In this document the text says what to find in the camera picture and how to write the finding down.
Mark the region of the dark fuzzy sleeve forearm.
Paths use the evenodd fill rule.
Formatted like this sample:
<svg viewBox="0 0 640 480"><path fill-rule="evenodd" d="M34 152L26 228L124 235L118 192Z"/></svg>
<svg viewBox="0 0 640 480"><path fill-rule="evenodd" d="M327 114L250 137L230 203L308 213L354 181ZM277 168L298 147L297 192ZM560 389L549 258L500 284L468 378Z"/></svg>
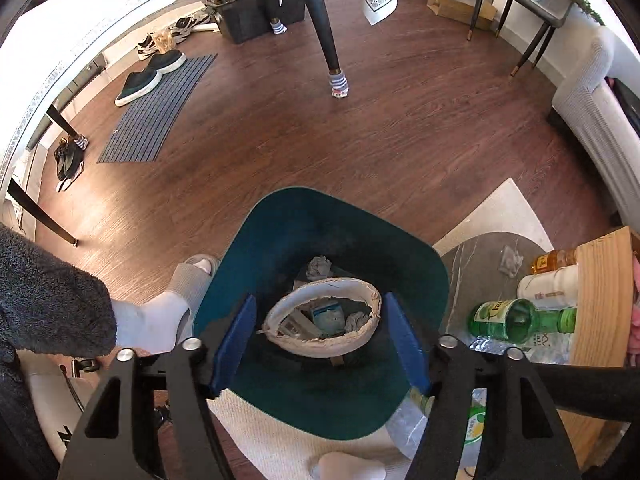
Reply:
<svg viewBox="0 0 640 480"><path fill-rule="evenodd" d="M103 282L2 226L1 362L13 362L18 350L95 358L115 342Z"/></svg>

